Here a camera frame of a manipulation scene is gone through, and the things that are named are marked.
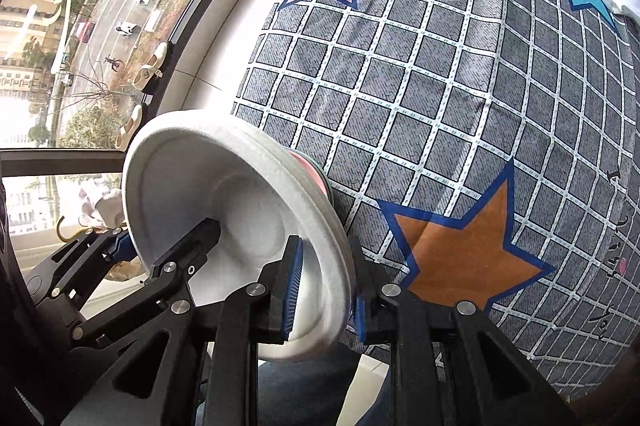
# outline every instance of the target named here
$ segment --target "gray checkered tablecloth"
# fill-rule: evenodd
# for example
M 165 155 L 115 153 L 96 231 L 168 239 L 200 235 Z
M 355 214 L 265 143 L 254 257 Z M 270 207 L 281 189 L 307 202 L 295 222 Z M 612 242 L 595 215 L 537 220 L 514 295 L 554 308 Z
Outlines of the gray checkered tablecloth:
M 634 25 L 616 17 L 616 35 L 568 0 L 280 3 L 234 114 L 324 168 L 348 233 L 397 282 L 376 199 L 459 218 L 513 158 L 513 243 L 556 270 L 490 317 L 558 390 L 598 384 L 640 328 Z

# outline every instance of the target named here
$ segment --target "road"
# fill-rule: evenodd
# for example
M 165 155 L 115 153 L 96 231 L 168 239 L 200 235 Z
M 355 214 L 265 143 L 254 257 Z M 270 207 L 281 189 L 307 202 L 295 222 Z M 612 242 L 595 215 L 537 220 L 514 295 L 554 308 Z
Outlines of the road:
M 94 32 L 89 43 L 81 43 L 78 47 L 72 70 L 99 82 L 106 82 L 111 70 L 110 65 L 103 62 L 104 58 L 111 56 L 126 63 L 137 41 L 137 35 L 122 36 L 115 31 L 115 26 L 121 20 L 144 26 L 157 2 L 158 0 L 151 0 L 148 5 L 139 5 L 133 0 L 99 0 L 91 16 L 91 20 L 95 22 Z M 92 87 L 94 86 L 87 79 L 76 76 L 74 84 L 67 88 L 66 94 L 70 96 L 65 96 L 62 101 L 58 127 L 60 133 L 69 119 L 86 104 L 78 102 L 81 99 L 78 94 L 91 91 Z

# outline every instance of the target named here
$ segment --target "orange star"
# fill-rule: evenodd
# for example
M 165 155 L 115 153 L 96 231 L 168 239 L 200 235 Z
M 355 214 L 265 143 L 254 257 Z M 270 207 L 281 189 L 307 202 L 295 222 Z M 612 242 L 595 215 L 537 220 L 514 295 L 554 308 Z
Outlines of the orange star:
M 488 311 L 555 269 L 511 243 L 512 160 L 463 218 L 384 200 L 378 205 L 409 266 L 402 285 L 425 301 L 471 300 Z

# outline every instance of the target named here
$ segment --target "floor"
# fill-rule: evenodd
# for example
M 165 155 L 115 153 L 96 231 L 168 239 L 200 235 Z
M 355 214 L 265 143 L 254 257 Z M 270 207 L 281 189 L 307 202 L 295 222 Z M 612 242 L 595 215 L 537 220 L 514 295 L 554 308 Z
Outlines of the floor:
M 213 41 L 182 106 L 230 112 L 258 32 L 274 0 L 238 0 Z M 353 426 L 378 395 L 388 365 L 362 356 L 337 426 Z

